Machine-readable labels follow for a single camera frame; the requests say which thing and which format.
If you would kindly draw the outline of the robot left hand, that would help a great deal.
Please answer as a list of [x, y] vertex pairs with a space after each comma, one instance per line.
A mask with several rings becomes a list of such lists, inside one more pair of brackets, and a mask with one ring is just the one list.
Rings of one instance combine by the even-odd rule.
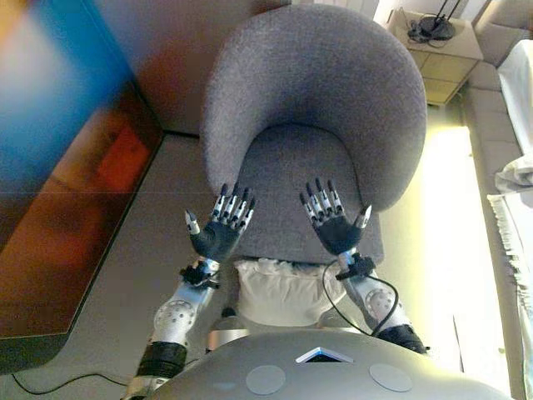
[[252, 220], [256, 199], [250, 195], [251, 189], [245, 187], [241, 192], [238, 182], [228, 193], [224, 183], [204, 228], [192, 211], [185, 211], [187, 231], [199, 256], [217, 263], [230, 257]]

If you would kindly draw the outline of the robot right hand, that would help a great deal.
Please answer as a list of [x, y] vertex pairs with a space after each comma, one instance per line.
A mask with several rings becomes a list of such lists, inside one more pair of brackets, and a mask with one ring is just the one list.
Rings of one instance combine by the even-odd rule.
[[328, 191], [320, 178], [315, 179], [315, 184], [316, 190], [306, 184], [307, 197], [301, 192], [300, 201], [321, 244], [335, 256], [355, 249], [370, 220], [372, 205], [363, 206], [350, 222], [332, 180], [327, 181]]

